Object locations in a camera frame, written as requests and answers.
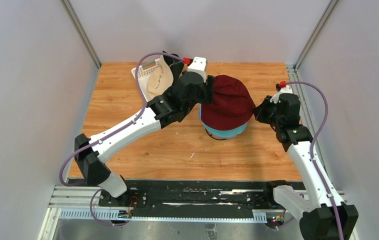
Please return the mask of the dark red hat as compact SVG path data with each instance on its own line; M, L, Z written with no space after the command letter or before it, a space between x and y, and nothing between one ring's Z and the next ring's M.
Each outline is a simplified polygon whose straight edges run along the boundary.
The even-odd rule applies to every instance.
M229 131L246 124L256 107L242 81L228 75L217 75L213 82L212 103L200 106L200 120L207 127Z

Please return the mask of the teal hat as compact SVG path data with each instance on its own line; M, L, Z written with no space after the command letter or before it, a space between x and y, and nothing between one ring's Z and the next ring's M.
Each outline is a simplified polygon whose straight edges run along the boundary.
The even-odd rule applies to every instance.
M209 127L207 126L202 120L201 120L201 115L202 115L202 110L199 109L198 110L198 117L205 129L205 131L209 131L210 133L212 133L213 135L215 136L218 136L218 137L223 137L223 138L227 138L227 139L232 139L240 134L242 134L247 126L248 126L248 122L242 124L241 126L238 126L236 128L233 128L233 129L229 129L229 130L217 130L217 129L214 129L212 127Z

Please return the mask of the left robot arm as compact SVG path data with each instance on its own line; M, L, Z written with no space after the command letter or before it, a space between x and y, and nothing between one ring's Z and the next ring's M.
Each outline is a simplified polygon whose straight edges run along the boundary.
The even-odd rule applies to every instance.
M134 116L97 135L78 135L72 156L85 185L100 187L109 193L117 206L126 206L131 200L131 193L124 178L112 172L107 161L139 138L172 123L182 122L196 104L212 103L214 80L212 75L203 78L196 72L187 71Z

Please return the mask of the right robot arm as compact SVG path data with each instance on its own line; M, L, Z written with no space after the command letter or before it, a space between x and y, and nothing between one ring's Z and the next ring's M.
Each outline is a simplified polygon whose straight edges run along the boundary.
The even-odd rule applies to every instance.
M290 213L305 240L348 240L358 220L358 210L346 204L331 183L309 129L300 123L300 107L297 95L277 93L266 96L253 111L258 122L274 130L307 192L304 198L285 180L273 180L266 185L263 202L271 209L281 206Z

